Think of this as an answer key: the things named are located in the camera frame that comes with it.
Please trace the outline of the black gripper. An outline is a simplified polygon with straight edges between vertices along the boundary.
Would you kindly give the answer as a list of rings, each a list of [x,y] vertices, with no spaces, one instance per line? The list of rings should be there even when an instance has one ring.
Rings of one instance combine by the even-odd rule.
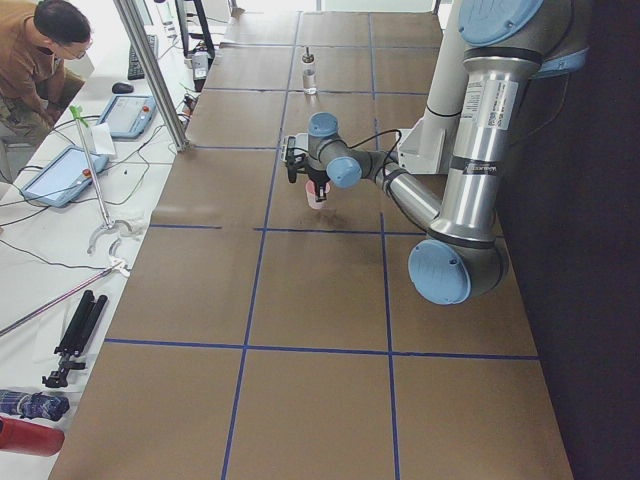
[[[328,183],[328,175],[325,170],[316,170],[311,167],[306,168],[306,173],[310,180],[314,182],[314,192],[316,201],[326,200],[326,184]]]

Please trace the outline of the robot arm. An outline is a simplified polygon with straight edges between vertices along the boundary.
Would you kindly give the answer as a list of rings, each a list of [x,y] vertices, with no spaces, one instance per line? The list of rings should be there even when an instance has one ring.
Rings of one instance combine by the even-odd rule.
[[[510,130],[527,84],[580,69],[588,1],[457,1],[445,28],[423,116],[387,152],[350,147],[330,113],[287,140],[290,174],[326,186],[376,183],[426,234],[408,259],[419,294],[462,303],[497,287],[509,266],[495,201]]]

